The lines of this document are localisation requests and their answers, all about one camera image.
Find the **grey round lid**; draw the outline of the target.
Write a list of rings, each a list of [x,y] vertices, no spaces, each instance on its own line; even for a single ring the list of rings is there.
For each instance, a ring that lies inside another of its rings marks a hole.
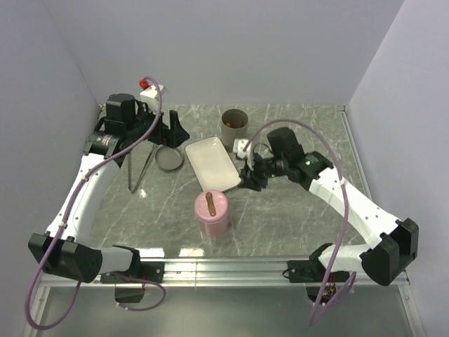
[[[154,160],[162,171],[167,172],[180,169],[184,163],[183,154],[179,149],[166,146],[156,150]]]

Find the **roasted chicken wing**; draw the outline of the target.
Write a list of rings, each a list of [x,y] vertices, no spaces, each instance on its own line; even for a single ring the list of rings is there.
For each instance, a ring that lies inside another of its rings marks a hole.
[[[239,123],[226,122],[225,126],[228,128],[243,128],[245,126],[245,123],[243,121],[241,121]]]

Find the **pink round lid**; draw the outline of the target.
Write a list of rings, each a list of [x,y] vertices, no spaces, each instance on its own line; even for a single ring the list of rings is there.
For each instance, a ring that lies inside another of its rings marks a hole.
[[[202,192],[194,202],[194,213],[197,209],[208,208],[214,216],[217,209],[229,209],[229,202],[224,193],[218,190],[207,190]]]

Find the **pink cylindrical container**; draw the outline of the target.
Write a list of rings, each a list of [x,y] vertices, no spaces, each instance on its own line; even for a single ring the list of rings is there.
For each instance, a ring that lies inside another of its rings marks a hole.
[[[209,237],[217,237],[224,234],[229,226],[229,209],[217,209],[212,216],[208,210],[195,210],[196,218],[202,233]]]

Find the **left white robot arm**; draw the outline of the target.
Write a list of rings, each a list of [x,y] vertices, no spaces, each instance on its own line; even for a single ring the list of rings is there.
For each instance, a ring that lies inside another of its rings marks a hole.
[[[176,149],[189,139],[175,110],[169,112],[170,123],[164,124],[158,91],[150,86],[139,99],[127,93],[108,97],[106,115],[86,139],[79,171],[62,208],[44,234],[29,239],[29,250],[42,272],[84,283],[115,272],[125,282],[141,277],[144,268],[137,249],[99,249],[88,243],[95,214],[131,145],[147,140]]]

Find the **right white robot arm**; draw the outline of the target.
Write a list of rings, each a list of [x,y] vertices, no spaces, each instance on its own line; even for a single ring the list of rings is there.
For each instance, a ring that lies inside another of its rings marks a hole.
[[[233,151],[245,161],[241,188],[261,191],[270,178],[285,176],[322,199],[364,239],[364,244],[324,244],[310,255],[314,279],[326,280],[334,272],[363,272],[381,286],[390,285],[417,257],[419,227],[381,209],[340,176],[335,165],[317,151],[305,152],[288,127],[267,136],[272,156],[255,153],[247,139],[235,140]]]

